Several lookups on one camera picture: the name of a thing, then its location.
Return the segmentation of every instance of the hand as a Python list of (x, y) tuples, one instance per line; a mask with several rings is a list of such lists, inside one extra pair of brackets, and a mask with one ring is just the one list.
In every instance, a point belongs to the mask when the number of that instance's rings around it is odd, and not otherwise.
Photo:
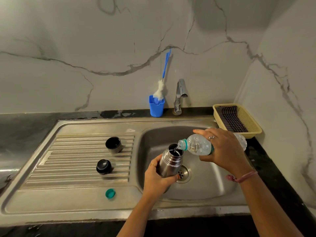
[(153, 159), (145, 172), (143, 196), (154, 199), (155, 201), (157, 201), (158, 198), (166, 191), (169, 185), (180, 178), (179, 175), (162, 178), (156, 173), (156, 166), (160, 161), (161, 156), (162, 154)]
[(211, 139), (214, 151), (211, 155), (200, 155), (201, 161), (213, 162), (229, 171), (236, 178), (253, 171), (238, 139), (232, 132), (215, 128), (209, 128), (205, 131), (193, 130), (193, 132), (203, 135), (206, 139), (214, 135), (214, 138)]

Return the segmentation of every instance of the blue brush handle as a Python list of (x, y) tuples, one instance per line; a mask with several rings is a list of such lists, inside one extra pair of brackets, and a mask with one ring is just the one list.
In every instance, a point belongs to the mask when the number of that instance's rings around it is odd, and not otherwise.
[(170, 52), (171, 52), (171, 49), (166, 54), (166, 62), (165, 62), (165, 68), (163, 69), (162, 78), (165, 77), (165, 73), (166, 73), (166, 68), (167, 68)]

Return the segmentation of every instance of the striped towel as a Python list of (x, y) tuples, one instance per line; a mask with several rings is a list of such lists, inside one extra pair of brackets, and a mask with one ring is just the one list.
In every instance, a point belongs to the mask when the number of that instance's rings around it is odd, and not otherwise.
[(237, 106), (218, 106), (216, 111), (226, 129), (231, 132), (248, 132), (247, 128), (237, 117)]

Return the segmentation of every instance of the chrome faucet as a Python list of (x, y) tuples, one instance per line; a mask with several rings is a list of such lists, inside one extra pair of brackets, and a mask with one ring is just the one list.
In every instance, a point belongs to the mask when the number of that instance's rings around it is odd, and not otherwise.
[(174, 102), (174, 110), (173, 113), (175, 115), (181, 115), (181, 97), (188, 97), (188, 91), (185, 87), (185, 82), (183, 79), (179, 79), (177, 84), (177, 92), (176, 92), (176, 101)]

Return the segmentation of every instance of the drainboard groove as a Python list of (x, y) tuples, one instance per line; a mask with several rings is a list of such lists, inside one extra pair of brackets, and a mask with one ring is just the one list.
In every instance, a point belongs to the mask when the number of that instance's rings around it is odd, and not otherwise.
[[(89, 186), (96, 181), (105, 184), (128, 182), (135, 136), (86, 136), (58, 136), (23, 185), (28, 188), (36, 185), (37, 189), (41, 189), (42, 186), (44, 189), (47, 184), (86, 183)], [(113, 155), (105, 148), (105, 141), (111, 136), (118, 136), (121, 139), (123, 150), (120, 153)], [(97, 173), (96, 165), (100, 159), (108, 159), (112, 163), (111, 173)]]

